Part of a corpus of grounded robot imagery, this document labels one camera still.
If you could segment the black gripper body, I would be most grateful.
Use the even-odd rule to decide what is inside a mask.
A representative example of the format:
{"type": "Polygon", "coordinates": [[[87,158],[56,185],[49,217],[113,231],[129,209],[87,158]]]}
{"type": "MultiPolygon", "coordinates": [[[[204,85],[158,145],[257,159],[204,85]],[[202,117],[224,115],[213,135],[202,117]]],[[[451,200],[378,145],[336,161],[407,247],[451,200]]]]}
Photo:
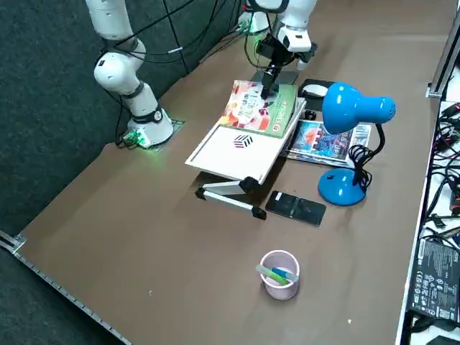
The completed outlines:
{"type": "Polygon", "coordinates": [[[269,48],[270,65],[276,68],[283,68],[293,61],[293,54],[271,34],[267,35],[267,46],[269,48]]]}

